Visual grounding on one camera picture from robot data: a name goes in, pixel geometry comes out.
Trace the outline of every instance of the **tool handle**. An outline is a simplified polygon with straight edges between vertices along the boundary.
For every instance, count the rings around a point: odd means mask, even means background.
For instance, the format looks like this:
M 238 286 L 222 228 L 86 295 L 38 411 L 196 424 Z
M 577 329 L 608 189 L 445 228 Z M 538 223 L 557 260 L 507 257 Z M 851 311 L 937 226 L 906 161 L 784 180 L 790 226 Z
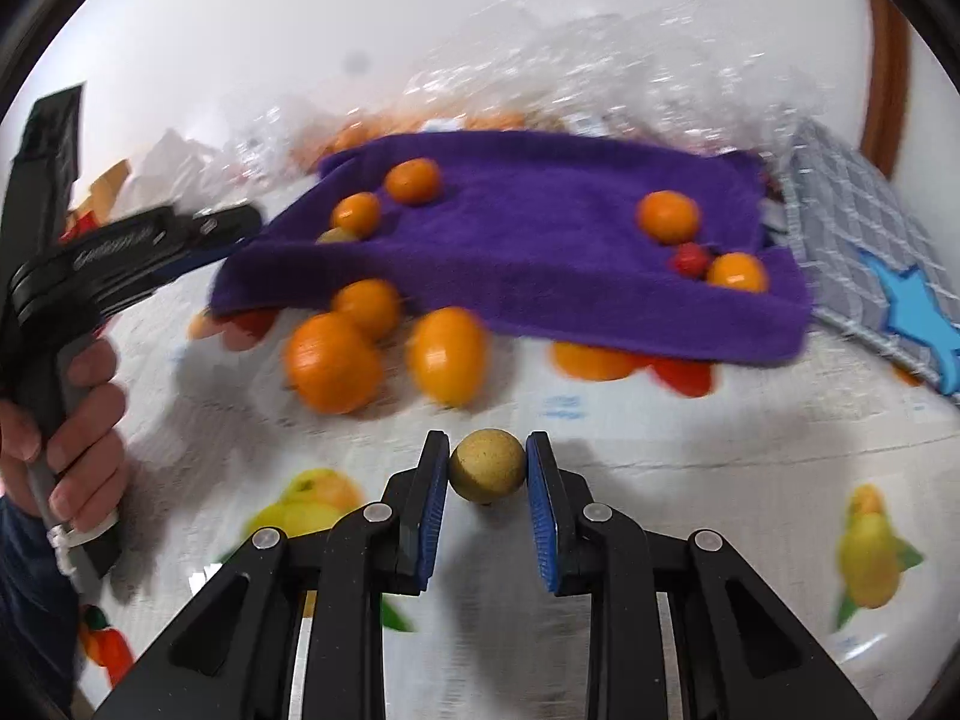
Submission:
M 24 367 L 14 388 L 14 400 L 32 415 L 40 428 L 43 446 L 40 457 L 28 467 L 31 492 L 34 494 L 37 509 L 46 525 L 51 541 L 60 535 L 69 538 L 61 546 L 55 544 L 61 572 L 73 581 L 78 593 L 95 596 L 99 591 L 100 579 L 107 574 L 120 553 L 120 543 L 113 512 L 98 528 L 103 531 L 86 540 L 84 533 L 75 533 L 50 509 L 50 495 L 64 473 L 55 474 L 46 461 L 46 443 L 66 418 L 76 410 L 88 394 L 84 388 L 76 388 L 67 380 L 66 370 L 70 362 L 88 348 L 95 338 L 86 334 L 67 343 L 58 352 L 41 353 L 33 357 Z

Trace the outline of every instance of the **triangular cutout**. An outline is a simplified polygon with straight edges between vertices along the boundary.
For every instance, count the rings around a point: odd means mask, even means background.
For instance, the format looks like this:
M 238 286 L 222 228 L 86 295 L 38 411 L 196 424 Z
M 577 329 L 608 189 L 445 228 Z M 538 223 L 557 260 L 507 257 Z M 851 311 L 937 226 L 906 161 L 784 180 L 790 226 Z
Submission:
M 747 668 L 757 680 L 798 668 L 800 650 L 776 625 L 767 610 L 736 579 L 727 581 L 727 595 L 743 644 Z
M 235 576 L 220 597 L 208 603 L 203 613 L 176 640 L 170 650 L 171 664 L 208 677 L 217 676 L 227 661 L 233 631 L 240 620 L 249 586 L 247 577 Z

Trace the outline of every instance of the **silver screw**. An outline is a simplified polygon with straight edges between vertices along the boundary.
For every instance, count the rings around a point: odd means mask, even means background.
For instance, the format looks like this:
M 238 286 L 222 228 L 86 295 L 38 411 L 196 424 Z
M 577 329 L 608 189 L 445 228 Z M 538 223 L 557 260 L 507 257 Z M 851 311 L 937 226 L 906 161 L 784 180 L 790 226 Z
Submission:
M 704 552 L 717 552 L 723 546 L 723 536 L 713 531 L 700 531 L 693 536 L 693 543 Z
M 613 510 L 605 503 L 589 503 L 584 506 L 584 517 L 590 522 L 606 522 L 613 517 Z
M 386 522 L 394 510 L 385 503 L 371 503 L 363 509 L 363 516 L 367 522 Z
M 272 549 L 280 543 L 280 531 L 277 528 L 260 528 L 253 534 L 253 546 L 257 549 Z

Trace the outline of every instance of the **human hand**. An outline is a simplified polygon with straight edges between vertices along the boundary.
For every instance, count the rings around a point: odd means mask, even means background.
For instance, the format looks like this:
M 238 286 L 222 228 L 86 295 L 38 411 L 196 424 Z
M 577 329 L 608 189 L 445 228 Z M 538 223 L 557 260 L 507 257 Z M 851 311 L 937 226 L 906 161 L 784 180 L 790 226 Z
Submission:
M 50 495 L 50 509 L 78 531 L 99 525 L 116 507 L 130 480 L 123 440 L 114 430 L 127 396 L 109 383 L 117 357 L 108 341 L 95 341 L 67 370 L 73 386 L 90 388 L 70 418 L 47 443 L 47 464 L 60 473 L 74 461 Z M 24 410 L 0 401 L 0 477 L 4 493 L 19 509 L 38 517 L 27 480 L 27 464 L 40 454 L 40 431 Z

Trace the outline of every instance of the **purple fabric basket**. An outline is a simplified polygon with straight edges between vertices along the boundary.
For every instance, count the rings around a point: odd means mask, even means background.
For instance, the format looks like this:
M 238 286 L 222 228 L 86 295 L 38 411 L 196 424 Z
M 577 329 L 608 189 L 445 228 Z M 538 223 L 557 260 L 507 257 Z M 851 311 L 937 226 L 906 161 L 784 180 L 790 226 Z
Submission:
M 391 167 L 431 157 L 443 194 L 404 207 L 382 190 Z M 671 357 L 783 362 L 803 343 L 810 300 L 788 250 L 763 247 L 760 164 L 655 146 L 536 132 L 395 135 L 330 157 L 322 180 L 224 262 L 210 307 L 325 309 L 344 285 L 380 277 L 416 313 L 458 305 L 494 331 Z M 650 191 L 695 199 L 697 240 L 747 251 L 770 290 L 742 293 L 669 271 L 671 247 L 635 224 Z M 317 245 L 337 202 L 376 191 L 367 241 Z

